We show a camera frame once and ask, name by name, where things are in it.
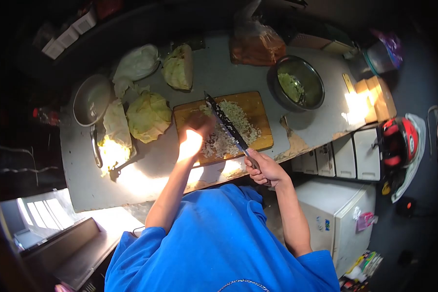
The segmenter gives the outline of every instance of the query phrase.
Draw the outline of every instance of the knife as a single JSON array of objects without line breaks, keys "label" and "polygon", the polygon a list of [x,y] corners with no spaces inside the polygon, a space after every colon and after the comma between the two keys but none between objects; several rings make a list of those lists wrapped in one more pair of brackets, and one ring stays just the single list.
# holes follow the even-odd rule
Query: knife
[{"label": "knife", "polygon": [[[204,92],[204,99],[206,100],[206,105],[211,109],[213,114],[216,116],[217,120],[219,121],[222,129],[230,136],[235,142],[235,145],[237,145],[237,148],[243,152],[248,160],[251,161],[252,167],[254,169],[257,169],[261,171],[260,165],[251,158],[251,156],[246,151],[248,149],[248,145],[246,144],[243,137],[240,135],[239,131],[235,128],[234,124],[229,120],[229,118],[224,114],[220,106],[216,103],[216,101],[205,91]],[[271,182],[268,181],[264,184],[271,186]]]}]

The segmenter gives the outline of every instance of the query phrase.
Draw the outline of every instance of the sticker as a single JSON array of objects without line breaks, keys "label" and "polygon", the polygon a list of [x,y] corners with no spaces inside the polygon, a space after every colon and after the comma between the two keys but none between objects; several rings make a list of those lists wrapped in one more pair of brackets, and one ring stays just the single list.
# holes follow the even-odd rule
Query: sticker
[{"label": "sticker", "polygon": [[359,217],[360,217],[360,214],[361,214],[361,213],[362,213],[362,210],[360,210],[359,207],[356,207],[356,208],[354,209],[354,215],[352,216],[352,219],[354,219],[354,220],[358,220]]},{"label": "sticker", "polygon": [[409,135],[409,148],[412,155],[414,153],[414,137],[412,137],[412,135]]},{"label": "sticker", "polygon": [[321,232],[323,232],[324,231],[324,228],[323,228],[323,225],[322,225],[322,223],[321,223],[321,217],[316,217],[316,224],[317,224],[317,228],[318,228],[318,230],[319,231],[321,231]]}]

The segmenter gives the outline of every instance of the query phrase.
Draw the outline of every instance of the wooden board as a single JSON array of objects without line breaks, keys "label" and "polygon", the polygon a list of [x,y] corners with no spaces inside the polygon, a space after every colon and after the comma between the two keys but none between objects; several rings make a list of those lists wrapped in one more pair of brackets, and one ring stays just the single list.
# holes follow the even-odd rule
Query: wooden board
[{"label": "wooden board", "polygon": [[[253,127],[261,130],[261,137],[253,142],[249,147],[255,150],[267,149],[273,146],[273,136],[271,135],[271,129],[269,128],[268,117],[264,110],[263,101],[261,100],[260,93],[257,91],[250,91],[238,94],[224,95],[214,98],[217,103],[227,100],[236,102],[239,107],[246,113],[246,118]],[[181,129],[185,124],[185,120],[191,115],[192,111],[198,110],[201,105],[205,105],[204,100],[198,100],[194,102],[185,103],[174,107],[174,118],[177,133],[180,135]],[[226,157],[216,157],[216,153],[213,153],[209,157],[204,157],[202,153],[198,155],[199,165],[211,164],[214,162],[222,161],[225,159],[231,159],[234,157],[242,156],[243,153],[237,155],[226,155]]]}]

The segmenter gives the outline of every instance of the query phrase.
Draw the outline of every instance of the countertop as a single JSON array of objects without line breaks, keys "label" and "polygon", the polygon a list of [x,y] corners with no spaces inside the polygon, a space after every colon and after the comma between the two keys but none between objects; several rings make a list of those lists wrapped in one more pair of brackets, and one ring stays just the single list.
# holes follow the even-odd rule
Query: countertop
[{"label": "countertop", "polygon": [[[211,96],[246,91],[258,91],[268,117],[274,146],[263,152],[277,162],[289,160],[337,139],[365,124],[350,101],[342,77],[349,68],[341,55],[320,50],[287,48],[287,54],[308,61],[320,74],[326,96],[322,106],[305,113],[289,113],[269,92],[266,74],[269,67],[234,65],[229,59],[228,36],[215,34],[205,37],[206,48],[193,51],[193,87],[190,93],[169,87],[158,70],[139,80],[140,86],[162,95],[170,108],[203,98],[206,90]],[[80,84],[73,88],[70,103],[62,109],[71,122],[60,131],[65,178],[75,212],[126,206],[153,201],[169,179],[178,155],[178,136],[175,122],[159,139],[148,144],[138,142],[142,159],[123,168],[116,182],[101,177],[91,149],[89,128],[78,125],[72,114],[73,100]],[[127,94],[128,100],[135,98]],[[244,158],[193,168],[184,192],[209,187],[246,175]]]}]

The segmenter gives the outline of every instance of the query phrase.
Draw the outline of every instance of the red helmet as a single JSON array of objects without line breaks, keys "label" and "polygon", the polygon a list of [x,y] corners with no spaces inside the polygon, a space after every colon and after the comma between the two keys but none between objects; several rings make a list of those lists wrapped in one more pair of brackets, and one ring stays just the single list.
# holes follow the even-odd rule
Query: red helmet
[{"label": "red helmet", "polygon": [[417,153],[419,135],[410,120],[395,118],[387,121],[383,127],[384,163],[388,166],[409,165]]}]

